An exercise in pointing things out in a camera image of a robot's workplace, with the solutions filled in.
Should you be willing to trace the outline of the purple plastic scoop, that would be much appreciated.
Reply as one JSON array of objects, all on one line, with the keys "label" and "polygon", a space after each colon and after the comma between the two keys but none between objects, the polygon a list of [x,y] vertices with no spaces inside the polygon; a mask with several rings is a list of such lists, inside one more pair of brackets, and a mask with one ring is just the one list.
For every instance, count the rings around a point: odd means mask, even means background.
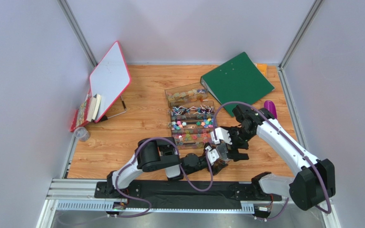
[{"label": "purple plastic scoop", "polygon": [[266,108],[269,112],[271,112],[273,114],[274,118],[277,119],[277,117],[278,117],[277,110],[276,110],[276,106],[273,101],[266,100],[264,102],[264,108]]}]

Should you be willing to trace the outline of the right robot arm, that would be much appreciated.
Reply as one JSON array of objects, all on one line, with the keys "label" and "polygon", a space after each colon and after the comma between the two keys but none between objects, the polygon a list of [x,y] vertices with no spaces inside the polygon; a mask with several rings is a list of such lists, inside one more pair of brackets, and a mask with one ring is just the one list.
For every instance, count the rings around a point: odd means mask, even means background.
[{"label": "right robot arm", "polygon": [[239,104],[233,108],[239,123],[228,129],[231,148],[245,149],[250,139],[258,136],[270,145],[290,168],[294,177],[264,172],[252,178],[261,195],[275,194],[291,198],[301,209],[319,208],[330,203],[336,194],[335,167],[329,159],[321,160],[293,139],[267,109],[253,109]]}]

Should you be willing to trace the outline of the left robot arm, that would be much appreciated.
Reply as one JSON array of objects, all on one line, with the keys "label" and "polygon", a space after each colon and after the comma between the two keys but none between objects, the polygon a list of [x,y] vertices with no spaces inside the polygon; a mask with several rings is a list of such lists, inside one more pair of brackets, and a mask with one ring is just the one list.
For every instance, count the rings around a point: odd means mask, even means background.
[{"label": "left robot arm", "polygon": [[198,156],[189,153],[180,157],[176,142],[171,137],[146,138],[138,143],[132,158],[119,170],[107,175],[109,191],[127,189],[144,172],[165,170],[169,181],[179,181],[189,174],[207,169],[211,178],[228,166],[220,158],[216,147],[206,143]]}]

